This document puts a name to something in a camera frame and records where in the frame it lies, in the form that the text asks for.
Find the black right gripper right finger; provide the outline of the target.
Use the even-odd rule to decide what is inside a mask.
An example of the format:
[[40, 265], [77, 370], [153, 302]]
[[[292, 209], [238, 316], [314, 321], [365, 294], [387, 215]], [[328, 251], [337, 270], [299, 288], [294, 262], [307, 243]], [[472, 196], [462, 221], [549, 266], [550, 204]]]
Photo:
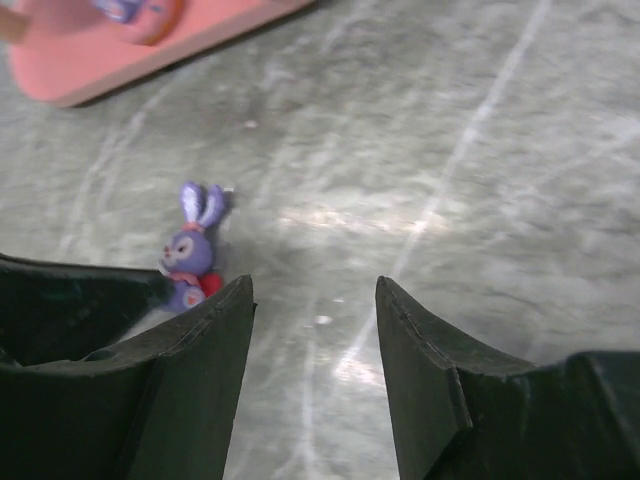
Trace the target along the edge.
[[538, 366], [376, 285], [380, 352], [403, 479], [635, 479], [639, 356]]

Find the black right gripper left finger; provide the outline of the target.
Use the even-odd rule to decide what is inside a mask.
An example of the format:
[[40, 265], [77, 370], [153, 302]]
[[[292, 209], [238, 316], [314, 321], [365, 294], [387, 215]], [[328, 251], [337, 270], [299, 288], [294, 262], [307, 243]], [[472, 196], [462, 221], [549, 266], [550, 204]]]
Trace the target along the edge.
[[250, 276], [77, 360], [1, 364], [5, 479], [220, 479], [254, 325]]

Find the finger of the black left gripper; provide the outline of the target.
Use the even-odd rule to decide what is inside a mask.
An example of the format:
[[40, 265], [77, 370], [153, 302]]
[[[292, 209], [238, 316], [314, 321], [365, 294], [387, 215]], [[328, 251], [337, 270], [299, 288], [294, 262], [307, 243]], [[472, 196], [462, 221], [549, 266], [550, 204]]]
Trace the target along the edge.
[[1, 256], [1, 362], [80, 360], [164, 304], [173, 283], [157, 270]]

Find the small purple bunny toy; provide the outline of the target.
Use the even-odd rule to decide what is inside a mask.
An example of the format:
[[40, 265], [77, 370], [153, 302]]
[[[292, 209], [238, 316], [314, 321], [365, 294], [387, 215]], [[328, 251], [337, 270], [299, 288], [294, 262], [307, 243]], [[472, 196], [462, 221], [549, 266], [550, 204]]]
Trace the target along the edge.
[[202, 303], [223, 287], [217, 266], [218, 239], [207, 231], [218, 229], [230, 207], [222, 187], [194, 182], [182, 186], [180, 203], [184, 224], [166, 243], [159, 260], [161, 273], [174, 287], [164, 309], [176, 314]]

